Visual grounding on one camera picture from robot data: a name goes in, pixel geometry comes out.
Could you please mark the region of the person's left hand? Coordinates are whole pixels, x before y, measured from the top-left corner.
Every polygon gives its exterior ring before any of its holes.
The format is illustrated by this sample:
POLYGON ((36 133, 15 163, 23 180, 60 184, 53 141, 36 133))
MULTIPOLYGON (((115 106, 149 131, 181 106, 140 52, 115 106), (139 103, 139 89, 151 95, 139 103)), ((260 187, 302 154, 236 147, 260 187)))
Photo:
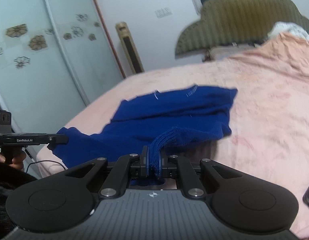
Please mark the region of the person's left hand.
MULTIPOLYGON (((26 153, 22 150, 19 150, 12 154, 10 167, 13 167, 17 170, 24 171, 24 160, 26 159, 26 153)), ((0 163, 6 163, 6 158, 0 153, 0 163)))

